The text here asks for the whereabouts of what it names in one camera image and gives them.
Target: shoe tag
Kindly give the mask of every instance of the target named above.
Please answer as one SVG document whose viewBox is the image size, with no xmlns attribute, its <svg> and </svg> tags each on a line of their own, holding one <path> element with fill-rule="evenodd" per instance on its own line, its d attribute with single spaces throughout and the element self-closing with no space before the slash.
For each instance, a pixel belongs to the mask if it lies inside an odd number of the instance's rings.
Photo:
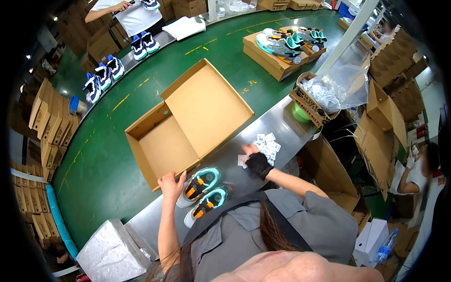
<svg viewBox="0 0 451 282">
<path fill-rule="evenodd" d="M 296 57 L 293 59 L 293 63 L 294 63 L 295 65 L 299 65 L 299 64 L 301 63 L 301 61 L 302 61 L 302 58 L 301 58 L 300 56 L 296 56 Z"/>
</svg>

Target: worker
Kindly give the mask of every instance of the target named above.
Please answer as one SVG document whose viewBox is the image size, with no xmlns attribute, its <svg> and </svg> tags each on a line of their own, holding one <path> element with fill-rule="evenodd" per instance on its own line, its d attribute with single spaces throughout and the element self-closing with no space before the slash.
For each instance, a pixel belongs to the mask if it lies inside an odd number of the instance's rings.
<svg viewBox="0 0 451 282">
<path fill-rule="evenodd" d="M 388 192 L 396 195 L 424 192 L 428 179 L 440 165 L 438 145 L 431 142 L 426 148 L 426 153 L 420 155 L 418 153 L 415 146 L 410 148 L 405 168 L 399 161 L 396 161 L 395 176 Z"/>
<path fill-rule="evenodd" d="M 127 32 L 128 37 L 140 34 L 144 30 L 157 35 L 165 26 L 163 16 L 158 9 L 150 11 L 141 4 L 149 6 L 154 2 L 156 0 L 136 0 L 134 4 L 121 0 L 98 0 L 86 15 L 85 22 L 92 22 L 108 13 L 120 11 L 115 16 Z"/>
<path fill-rule="evenodd" d="M 359 232 L 351 215 L 315 185 L 272 167 L 253 144 L 243 150 L 252 173 L 285 189 L 232 197 L 210 209 L 180 247 L 174 209 L 186 171 L 178 183 L 174 172 L 158 179 L 160 265 L 146 281 L 162 273 L 165 281 L 383 281 L 377 270 L 346 265 Z"/>
</svg>

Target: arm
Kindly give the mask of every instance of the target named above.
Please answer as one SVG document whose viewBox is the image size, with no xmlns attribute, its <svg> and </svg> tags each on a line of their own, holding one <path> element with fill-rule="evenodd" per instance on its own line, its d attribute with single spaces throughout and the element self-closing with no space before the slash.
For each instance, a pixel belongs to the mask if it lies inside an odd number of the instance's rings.
<svg viewBox="0 0 451 282">
<path fill-rule="evenodd" d="M 158 231 L 158 254 L 164 274 L 174 264 L 180 263 L 180 243 L 175 227 L 174 210 L 175 203 L 186 180 L 186 171 L 180 176 L 178 183 L 175 182 L 174 175 L 175 172 L 172 171 L 158 179 L 164 197 L 161 204 L 161 222 Z"/>
<path fill-rule="evenodd" d="M 305 197 L 307 191 L 312 191 L 321 197 L 328 198 L 327 194 L 315 185 L 270 166 L 264 155 L 258 151 L 254 144 L 244 145 L 242 148 L 246 155 L 250 156 L 248 160 L 243 159 L 242 161 L 246 162 L 249 168 L 262 179 L 265 177 L 266 180 L 273 181 L 302 198 Z"/>
<path fill-rule="evenodd" d="M 94 20 L 100 18 L 100 17 L 103 16 L 103 15 L 106 15 L 106 14 L 108 14 L 108 13 L 112 13 L 112 12 L 115 12 L 115 11 L 121 11 L 121 12 L 123 12 L 123 11 L 125 11 L 129 6 L 132 6 L 132 4 L 130 4 L 130 3 L 127 2 L 127 1 L 122 1 L 122 2 L 120 2 L 119 4 L 114 5 L 114 6 L 111 6 L 111 7 L 109 7 L 109 8 L 101 9 L 101 10 L 98 10 L 98 11 L 93 11 L 93 10 L 91 10 L 91 11 L 89 11 L 89 13 L 86 15 L 85 22 L 87 22 L 87 23 L 92 22 L 92 21 L 94 21 Z"/>
<path fill-rule="evenodd" d="M 58 264 L 63 264 L 66 262 L 66 260 L 69 258 L 69 254 L 66 252 L 64 255 L 62 255 L 60 258 L 56 258 L 56 262 Z"/>
<path fill-rule="evenodd" d="M 288 173 L 281 172 L 280 170 L 273 168 L 266 176 L 267 180 L 273 181 L 277 185 L 280 185 L 293 193 L 299 195 L 301 198 L 305 197 L 307 191 L 312 191 L 318 196 L 328 198 L 328 195 L 315 185 L 301 179 L 299 177 L 290 175 Z"/>
</svg>

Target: blue and white sneaker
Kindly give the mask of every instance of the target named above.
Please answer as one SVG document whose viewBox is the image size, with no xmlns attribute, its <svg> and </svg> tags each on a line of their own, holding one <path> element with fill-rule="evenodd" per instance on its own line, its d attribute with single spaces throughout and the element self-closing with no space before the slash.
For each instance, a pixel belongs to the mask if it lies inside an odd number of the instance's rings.
<svg viewBox="0 0 451 282">
<path fill-rule="evenodd" d="M 160 3 L 156 0 L 141 0 L 141 5 L 148 11 L 154 11 L 160 7 Z"/>
<path fill-rule="evenodd" d="M 144 47 L 141 38 L 138 35 L 133 36 L 133 42 L 130 43 L 134 51 L 135 60 L 139 61 L 145 56 L 147 56 L 146 47 Z"/>
<path fill-rule="evenodd" d="M 146 51 L 148 54 L 155 52 L 160 48 L 160 44 L 153 40 L 152 34 L 147 31 L 141 32 L 141 41 L 143 42 L 144 47 L 146 47 Z"/>
<path fill-rule="evenodd" d="M 108 55 L 107 66 L 111 70 L 114 80 L 118 80 L 125 72 L 125 67 L 122 62 L 111 54 Z"/>
<path fill-rule="evenodd" d="M 86 77 L 87 81 L 85 83 L 85 87 L 83 87 L 83 91 L 88 89 L 88 93 L 86 94 L 86 101 L 95 104 L 102 96 L 100 78 L 97 75 L 91 73 L 87 73 Z"/>
<path fill-rule="evenodd" d="M 111 69 L 107 68 L 103 63 L 96 68 L 96 75 L 100 78 L 100 87 L 103 91 L 107 90 L 111 85 L 110 79 Z"/>
</svg>

